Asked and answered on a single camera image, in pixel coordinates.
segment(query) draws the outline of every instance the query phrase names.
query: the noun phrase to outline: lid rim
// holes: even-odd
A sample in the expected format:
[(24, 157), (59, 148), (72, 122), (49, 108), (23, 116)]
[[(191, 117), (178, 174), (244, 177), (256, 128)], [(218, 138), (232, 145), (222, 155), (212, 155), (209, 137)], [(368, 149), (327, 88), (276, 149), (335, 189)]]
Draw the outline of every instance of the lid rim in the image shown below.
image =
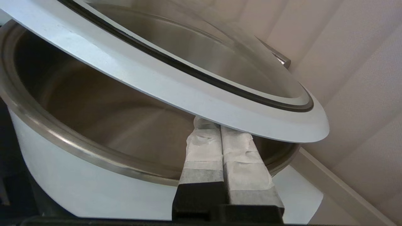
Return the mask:
[(286, 142), (316, 142), (329, 133), (325, 111), (308, 90), (314, 102), (309, 112), (269, 107), (161, 62), (102, 30), (59, 1), (0, 1), (0, 9), (70, 56), (133, 89), (193, 115)]
[(306, 103), (304, 105), (292, 105), (292, 104), (282, 103), (279, 101), (275, 101), (272, 99), (268, 99), (268, 98), (259, 96), (257, 94), (245, 91), (241, 88), (238, 88), (234, 85), (228, 84), (217, 78), (214, 78), (208, 74), (205, 74), (204, 72), (201, 72), (183, 62), (178, 61), (177, 59), (174, 59), (174, 58), (160, 52), (157, 49), (154, 49), (154, 48), (146, 45), (145, 43), (141, 42), (140, 40), (130, 36), (126, 32), (114, 27), (113, 25), (106, 22), (99, 16), (91, 13), (88, 9), (79, 5), (74, 0), (58, 0), (58, 1), (60, 3), (62, 3), (63, 5), (65, 5), (66, 7), (68, 7), (69, 9), (71, 9), (72, 11), (74, 11), (75, 13), (79, 14), (80, 16), (84, 17), (88, 21), (92, 22), (96, 26), (98, 26), (101, 29), (116, 36), (117, 38), (121, 39), (122, 41), (132, 45), (133, 47), (137, 48), (138, 50), (140, 50), (140, 51), (142, 51), (142, 52), (144, 52), (144, 53), (188, 74), (188, 75), (191, 75), (201, 81), (211, 84), (215, 87), (221, 88), (225, 91), (228, 91), (237, 96), (246, 98), (248, 100), (251, 100), (251, 101), (254, 101), (254, 102), (269, 106), (269, 107), (281, 109), (281, 110), (292, 111), (292, 112), (309, 112), (314, 107), (314, 102), (313, 102), (311, 95), (309, 94), (309, 92), (307, 92), (307, 90), (302, 85), (301, 86), (302, 86), (303, 90), (305, 91), (305, 93), (308, 95), (308, 99), (309, 99), (308, 103)]

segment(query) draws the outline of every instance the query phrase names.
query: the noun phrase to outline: pot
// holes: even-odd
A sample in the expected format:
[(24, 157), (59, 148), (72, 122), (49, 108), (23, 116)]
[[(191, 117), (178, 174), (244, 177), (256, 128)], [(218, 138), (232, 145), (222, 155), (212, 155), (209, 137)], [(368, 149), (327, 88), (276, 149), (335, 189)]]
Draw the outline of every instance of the pot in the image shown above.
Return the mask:
[[(114, 80), (14, 21), (0, 29), (0, 95), (29, 171), (81, 217), (170, 219), (194, 115)], [(254, 136), (271, 174), (299, 144)]]

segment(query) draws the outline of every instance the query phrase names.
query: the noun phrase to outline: lid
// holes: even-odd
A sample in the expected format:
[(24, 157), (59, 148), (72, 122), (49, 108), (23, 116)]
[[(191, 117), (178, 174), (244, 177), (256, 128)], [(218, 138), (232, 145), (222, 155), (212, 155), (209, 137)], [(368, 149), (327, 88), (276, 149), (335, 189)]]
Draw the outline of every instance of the lid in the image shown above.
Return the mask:
[(255, 37), (196, 0), (16, 0), (19, 23), (95, 69), (170, 105), (275, 140), (329, 132), (318, 101)]

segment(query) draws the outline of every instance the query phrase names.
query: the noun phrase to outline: pot rim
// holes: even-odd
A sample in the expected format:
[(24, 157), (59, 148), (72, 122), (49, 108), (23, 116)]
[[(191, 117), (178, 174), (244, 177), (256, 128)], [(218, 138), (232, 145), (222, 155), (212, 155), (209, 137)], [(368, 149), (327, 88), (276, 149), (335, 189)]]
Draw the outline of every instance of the pot rim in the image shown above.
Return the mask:
[[(175, 178), (181, 174), (177, 167), (127, 158), (123, 153), (102, 146), (60, 122), (31, 96), (19, 79), (13, 62), (18, 41), (27, 31), (15, 21), (7, 22), (0, 29), (0, 96), (9, 110), (45, 139), (84, 161), (135, 179), (177, 186), (178, 179)], [(270, 173), (274, 175), (286, 167), (299, 148), (300, 144), (293, 143), (292, 148), (272, 164)]]

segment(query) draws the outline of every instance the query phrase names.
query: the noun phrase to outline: white tape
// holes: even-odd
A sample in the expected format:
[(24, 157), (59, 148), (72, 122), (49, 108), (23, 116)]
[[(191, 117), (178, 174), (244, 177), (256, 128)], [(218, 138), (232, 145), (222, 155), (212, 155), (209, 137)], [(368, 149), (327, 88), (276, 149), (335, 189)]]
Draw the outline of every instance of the white tape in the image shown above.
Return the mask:
[(186, 160), (179, 184), (223, 181), (222, 140), (219, 125), (195, 117), (187, 138)]
[(252, 136), (224, 126), (221, 136), (230, 203), (283, 207)]

